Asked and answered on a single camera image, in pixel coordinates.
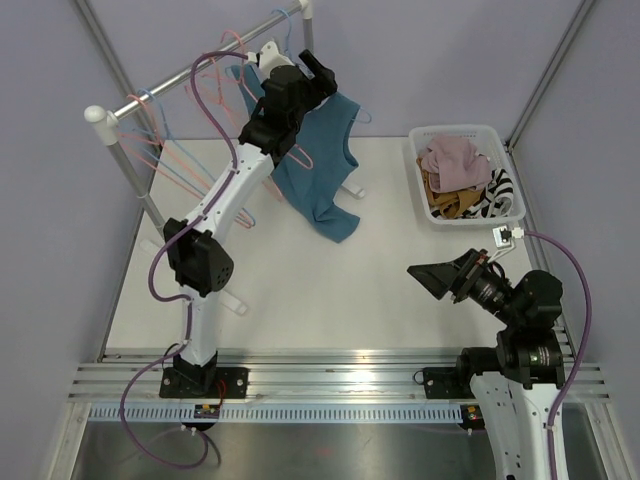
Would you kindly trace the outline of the mauve pink tank top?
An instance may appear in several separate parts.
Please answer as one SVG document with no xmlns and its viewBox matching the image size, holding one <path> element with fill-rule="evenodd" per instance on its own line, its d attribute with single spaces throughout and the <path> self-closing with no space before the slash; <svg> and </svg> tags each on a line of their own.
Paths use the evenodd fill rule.
<svg viewBox="0 0 640 480">
<path fill-rule="evenodd" d="M 436 193 L 479 191 L 492 179 L 490 160 L 464 137 L 438 134 L 418 158 L 418 164 L 428 174 L 430 187 Z"/>
</svg>

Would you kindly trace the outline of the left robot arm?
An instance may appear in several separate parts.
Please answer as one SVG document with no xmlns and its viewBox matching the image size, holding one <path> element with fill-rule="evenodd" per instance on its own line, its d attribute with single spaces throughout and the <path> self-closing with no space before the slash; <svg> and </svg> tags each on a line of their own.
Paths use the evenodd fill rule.
<svg viewBox="0 0 640 480">
<path fill-rule="evenodd" d="M 276 63 L 260 53 L 255 60 L 265 77 L 264 94 L 242 128 L 239 144 L 221 178 L 185 219 L 169 219 L 165 243 L 157 253 L 167 258 L 184 303 L 185 338 L 165 354 L 160 397 L 206 398 L 222 394 L 226 370 L 218 367 L 222 326 L 216 316 L 219 294 L 229 282 L 234 262 L 223 243 L 253 191 L 295 146 L 307 113 L 335 94 L 334 72 L 308 49 L 300 63 Z"/>
</svg>

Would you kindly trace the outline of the black white striped tank top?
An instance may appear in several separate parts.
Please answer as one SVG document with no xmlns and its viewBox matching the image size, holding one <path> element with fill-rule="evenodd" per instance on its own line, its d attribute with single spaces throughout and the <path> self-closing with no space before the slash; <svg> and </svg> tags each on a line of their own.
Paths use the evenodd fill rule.
<svg viewBox="0 0 640 480">
<path fill-rule="evenodd" d="M 488 219 L 508 216 L 514 203 L 514 183 L 504 168 L 492 171 L 491 180 L 482 189 L 482 200 L 472 208 L 472 218 Z"/>
</svg>

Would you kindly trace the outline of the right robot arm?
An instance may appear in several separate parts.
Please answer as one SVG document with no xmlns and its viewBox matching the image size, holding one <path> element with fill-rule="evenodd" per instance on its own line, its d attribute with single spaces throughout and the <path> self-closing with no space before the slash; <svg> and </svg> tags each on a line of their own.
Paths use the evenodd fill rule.
<svg viewBox="0 0 640 480">
<path fill-rule="evenodd" d="M 495 346 L 465 347 L 453 366 L 415 373 L 426 398 L 468 401 L 462 426 L 487 432 L 497 478 L 568 478 L 558 398 L 565 366 L 554 331 L 561 282 L 532 270 L 513 284 L 487 251 L 475 249 L 407 271 L 434 298 L 471 300 L 504 325 Z"/>
</svg>

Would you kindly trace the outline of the mustard tank top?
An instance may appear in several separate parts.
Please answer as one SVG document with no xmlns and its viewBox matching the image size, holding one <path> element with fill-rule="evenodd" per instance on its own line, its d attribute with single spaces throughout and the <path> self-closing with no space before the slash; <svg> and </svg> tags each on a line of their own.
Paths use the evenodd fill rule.
<svg viewBox="0 0 640 480">
<path fill-rule="evenodd" d="M 473 217 L 472 208 L 482 200 L 483 190 L 464 189 L 437 193 L 430 186 L 428 172 L 421 170 L 421 177 L 429 209 L 434 218 L 453 220 Z"/>
</svg>

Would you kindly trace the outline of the blue hanger of teal top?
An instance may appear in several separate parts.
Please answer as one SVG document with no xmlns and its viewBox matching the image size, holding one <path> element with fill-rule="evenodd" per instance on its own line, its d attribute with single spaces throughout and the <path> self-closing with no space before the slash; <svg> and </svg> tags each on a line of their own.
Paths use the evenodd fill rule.
<svg viewBox="0 0 640 480">
<path fill-rule="evenodd" d="M 291 13 L 286 9 L 279 8 L 274 9 L 272 14 L 277 14 L 279 20 L 285 19 L 288 24 L 288 31 L 284 37 L 284 48 L 281 49 L 278 41 L 274 39 L 280 50 L 284 52 L 285 49 L 289 50 L 288 55 L 294 62 L 294 65 L 298 67 L 300 62 L 295 62 L 290 50 L 290 36 L 292 33 L 293 22 L 291 20 Z M 245 104 L 247 106 L 248 112 L 251 113 L 254 109 L 258 98 L 264 94 L 263 89 L 261 87 L 261 81 L 265 80 L 260 76 L 260 71 L 254 66 L 250 65 L 248 62 L 245 62 L 242 66 L 244 70 L 244 76 L 246 80 L 247 87 L 251 93 L 253 93 L 257 100 L 253 100 L 248 93 L 242 91 L 242 94 L 245 99 Z M 241 67 L 233 68 L 233 75 L 238 80 L 240 77 Z M 342 95 L 340 92 L 333 94 L 329 97 L 328 100 L 322 102 L 319 106 L 320 110 L 326 110 L 326 117 L 331 121 L 336 122 L 338 119 L 346 119 L 347 114 L 349 114 L 349 120 L 351 123 L 362 123 L 369 124 L 372 121 L 372 116 L 366 110 L 364 110 L 358 103 L 352 101 L 348 97 Z"/>
</svg>

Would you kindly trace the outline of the teal blue tank top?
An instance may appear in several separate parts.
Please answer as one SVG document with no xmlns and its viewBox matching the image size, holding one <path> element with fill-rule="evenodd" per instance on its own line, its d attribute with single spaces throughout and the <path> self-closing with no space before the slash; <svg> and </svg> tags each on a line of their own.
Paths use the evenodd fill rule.
<svg viewBox="0 0 640 480">
<path fill-rule="evenodd" d="M 302 72 L 292 66 L 281 69 L 284 75 L 296 76 L 296 92 L 303 84 Z M 271 173 L 271 178 L 284 198 L 300 213 L 317 233 L 340 243 L 357 229 L 360 218 L 335 204 L 335 196 L 349 175 L 359 166 L 351 153 L 349 138 L 353 123 L 347 118 L 336 122 L 326 117 L 327 111 L 319 106 L 304 115 L 296 142 L 313 160 L 311 170 L 303 169 L 293 159 L 292 153 L 303 157 L 293 146 Z"/>
</svg>

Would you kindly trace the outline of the pink hanger of mauve top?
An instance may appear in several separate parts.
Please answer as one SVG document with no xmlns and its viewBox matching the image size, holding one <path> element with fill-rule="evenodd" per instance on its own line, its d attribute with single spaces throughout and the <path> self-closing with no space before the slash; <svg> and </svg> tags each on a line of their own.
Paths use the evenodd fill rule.
<svg viewBox="0 0 640 480">
<path fill-rule="evenodd" d="M 224 40 L 226 35 L 232 35 L 236 41 L 238 42 L 239 45 L 239 52 L 242 55 L 246 55 L 247 53 L 250 52 L 247 49 L 247 46 L 245 45 L 245 43 L 242 41 L 241 37 L 239 34 L 237 34 L 235 31 L 233 30 L 225 30 L 222 34 L 221 39 Z M 290 56 L 288 55 L 289 50 L 285 49 L 283 52 L 287 57 L 290 58 Z M 221 87 L 221 77 L 220 77 L 220 72 L 219 72 L 219 68 L 215 67 L 216 69 L 216 78 L 217 78 L 217 85 L 218 85 L 218 104 L 220 106 L 223 107 L 223 109 L 226 112 L 226 116 L 227 119 L 229 120 L 229 122 L 233 125 L 233 127 L 235 128 L 235 130 L 237 132 L 240 132 L 241 127 L 240 127 L 240 117 L 239 117 L 239 113 L 236 110 L 233 110 L 231 107 L 228 107 L 225 104 L 225 100 L 223 98 L 223 93 L 222 93 L 222 87 Z M 243 67 L 241 67 L 241 72 L 240 72 L 240 77 L 238 80 L 236 80 L 231 74 L 229 73 L 225 73 L 227 79 L 226 82 L 231 82 L 234 83 L 236 85 L 240 86 L 240 90 L 244 91 L 245 93 L 248 93 L 249 96 L 253 99 L 253 100 L 257 100 L 257 97 L 251 93 L 247 87 L 246 84 L 246 80 L 245 80 L 245 76 L 244 76 L 244 70 Z M 301 149 L 297 144 L 293 145 L 293 149 L 294 150 L 298 150 L 299 154 L 303 157 L 303 160 L 301 160 L 298 156 L 292 154 L 292 153 L 287 153 L 286 156 L 293 159 L 296 163 L 298 163 L 303 169 L 306 170 L 311 170 L 314 167 L 314 162 L 312 160 L 312 158 L 303 150 Z M 265 186 L 265 188 L 267 189 L 267 191 L 279 202 L 281 202 L 284 199 L 284 196 L 281 192 L 281 190 L 279 189 L 279 187 L 275 184 L 275 182 L 273 181 L 273 179 L 271 177 L 269 177 L 267 180 L 265 180 L 263 182 L 263 185 Z"/>
</svg>

